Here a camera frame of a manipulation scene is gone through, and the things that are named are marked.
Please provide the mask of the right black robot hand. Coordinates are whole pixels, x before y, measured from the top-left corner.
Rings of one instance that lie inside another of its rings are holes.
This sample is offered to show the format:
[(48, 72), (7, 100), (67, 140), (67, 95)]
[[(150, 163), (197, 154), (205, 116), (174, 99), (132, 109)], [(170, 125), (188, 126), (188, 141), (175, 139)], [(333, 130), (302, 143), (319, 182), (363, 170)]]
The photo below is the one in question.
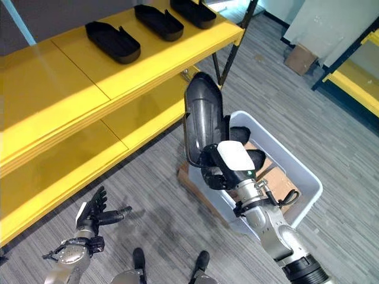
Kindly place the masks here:
[(255, 165), (238, 141), (228, 140), (206, 146), (200, 162), (203, 179), (214, 190), (232, 190), (241, 182), (256, 178)]

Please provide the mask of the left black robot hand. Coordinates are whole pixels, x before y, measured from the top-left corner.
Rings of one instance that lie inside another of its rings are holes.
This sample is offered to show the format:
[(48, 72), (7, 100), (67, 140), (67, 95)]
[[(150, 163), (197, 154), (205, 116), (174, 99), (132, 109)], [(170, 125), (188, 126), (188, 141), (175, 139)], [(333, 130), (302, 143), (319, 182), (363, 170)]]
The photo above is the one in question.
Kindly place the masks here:
[(126, 206), (118, 210), (105, 211), (107, 207), (106, 202), (107, 191), (104, 186), (100, 186), (79, 214), (76, 220), (76, 229), (90, 228), (95, 234), (98, 234), (100, 226), (118, 223), (125, 219), (132, 211), (131, 206)]

